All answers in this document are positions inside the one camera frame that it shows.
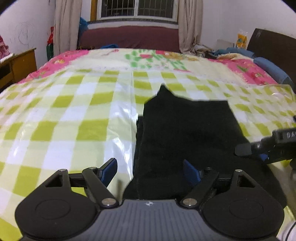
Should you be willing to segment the gloved right hand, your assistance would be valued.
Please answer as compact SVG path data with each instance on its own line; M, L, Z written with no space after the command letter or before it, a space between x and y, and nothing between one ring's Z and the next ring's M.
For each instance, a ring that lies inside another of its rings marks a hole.
M277 239L281 241L296 241L296 225L295 221L289 223L285 228L282 228L277 235Z

